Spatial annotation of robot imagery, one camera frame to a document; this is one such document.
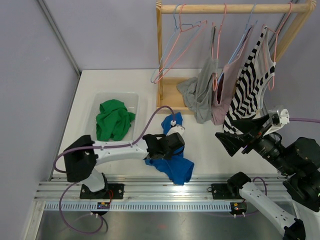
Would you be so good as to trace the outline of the blue tank top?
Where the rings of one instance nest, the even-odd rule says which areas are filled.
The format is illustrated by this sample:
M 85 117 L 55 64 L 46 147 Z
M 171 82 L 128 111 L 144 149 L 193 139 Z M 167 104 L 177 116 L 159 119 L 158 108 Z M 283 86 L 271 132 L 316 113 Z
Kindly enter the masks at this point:
M 165 134 L 170 129 L 170 122 L 174 120 L 177 124 L 182 126 L 183 118 L 181 113 L 176 113 L 174 115 L 167 116 L 161 123 L 163 133 Z M 190 181 L 194 163 L 186 158 L 184 158 L 184 152 L 173 156 L 170 160 L 166 159 L 145 159 L 145 164 L 148 166 L 153 166 L 158 171 L 165 173 L 168 178 L 176 185 L 184 185 Z

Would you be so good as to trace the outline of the green tank top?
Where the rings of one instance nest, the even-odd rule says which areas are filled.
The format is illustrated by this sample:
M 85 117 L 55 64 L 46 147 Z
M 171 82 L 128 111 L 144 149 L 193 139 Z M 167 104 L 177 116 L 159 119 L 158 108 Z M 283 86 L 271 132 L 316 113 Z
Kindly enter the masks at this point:
M 96 116 L 96 137 L 98 141 L 121 141 L 128 133 L 136 114 L 129 112 L 125 104 L 117 99 L 107 100 L 99 105 Z

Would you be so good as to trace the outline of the grey tank top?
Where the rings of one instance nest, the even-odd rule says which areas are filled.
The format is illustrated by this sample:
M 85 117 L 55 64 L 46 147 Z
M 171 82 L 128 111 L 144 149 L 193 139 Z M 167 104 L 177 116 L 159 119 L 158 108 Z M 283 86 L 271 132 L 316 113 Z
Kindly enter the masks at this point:
M 212 118 L 213 75 L 218 73 L 219 62 L 212 54 L 216 29 L 216 26 L 211 28 L 210 50 L 198 76 L 191 77 L 176 86 L 182 95 L 184 105 L 193 112 L 199 124 Z

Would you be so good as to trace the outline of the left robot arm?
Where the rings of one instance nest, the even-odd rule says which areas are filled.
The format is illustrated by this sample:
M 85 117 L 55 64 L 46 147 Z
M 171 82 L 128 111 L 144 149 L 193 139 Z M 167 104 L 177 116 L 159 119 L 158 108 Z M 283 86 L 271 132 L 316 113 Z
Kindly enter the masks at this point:
M 65 174 L 69 183 L 81 183 L 81 199 L 103 199 L 110 191 L 106 175 L 96 166 L 122 160 L 170 160 L 185 141 L 180 133 L 146 134 L 124 144 L 93 141 L 83 135 L 63 153 Z

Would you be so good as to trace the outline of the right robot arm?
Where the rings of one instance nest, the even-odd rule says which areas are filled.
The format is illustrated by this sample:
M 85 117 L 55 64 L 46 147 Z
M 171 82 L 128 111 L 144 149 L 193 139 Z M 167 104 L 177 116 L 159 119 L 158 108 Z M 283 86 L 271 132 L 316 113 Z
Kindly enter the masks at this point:
M 318 240 L 320 238 L 320 146 L 314 139 L 299 137 L 285 147 L 271 134 L 290 122 L 286 110 L 256 119 L 232 120 L 241 134 L 217 132 L 215 136 L 230 156 L 255 151 L 287 179 L 282 183 L 290 195 L 296 215 L 289 214 L 261 192 L 245 173 L 227 180 L 232 198 L 249 201 L 279 231 L 284 240 Z

